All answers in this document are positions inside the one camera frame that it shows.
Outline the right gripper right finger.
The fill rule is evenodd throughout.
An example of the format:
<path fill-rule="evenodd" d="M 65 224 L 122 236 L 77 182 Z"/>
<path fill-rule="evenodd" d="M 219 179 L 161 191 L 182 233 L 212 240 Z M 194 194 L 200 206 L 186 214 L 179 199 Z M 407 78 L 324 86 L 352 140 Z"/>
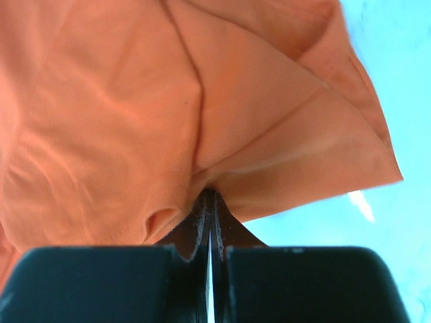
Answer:
<path fill-rule="evenodd" d="M 363 247 L 270 247 L 210 193 L 216 322 L 408 322 L 382 258 Z"/>

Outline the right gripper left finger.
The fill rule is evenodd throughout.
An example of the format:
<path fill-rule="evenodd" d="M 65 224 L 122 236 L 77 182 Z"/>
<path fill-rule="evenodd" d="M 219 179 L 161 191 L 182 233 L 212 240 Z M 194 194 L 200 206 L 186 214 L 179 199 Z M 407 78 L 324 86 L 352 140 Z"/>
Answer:
<path fill-rule="evenodd" d="M 211 193 L 152 246 L 26 252 L 1 294 L 2 322 L 206 322 Z"/>

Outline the orange t shirt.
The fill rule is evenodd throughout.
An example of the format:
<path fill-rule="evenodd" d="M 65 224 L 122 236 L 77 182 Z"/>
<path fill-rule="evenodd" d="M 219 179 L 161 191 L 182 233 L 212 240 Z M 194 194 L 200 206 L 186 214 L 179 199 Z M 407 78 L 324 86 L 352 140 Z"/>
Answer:
<path fill-rule="evenodd" d="M 1 282 L 144 245 L 206 187 L 250 221 L 402 179 L 338 1 L 2 1 Z"/>

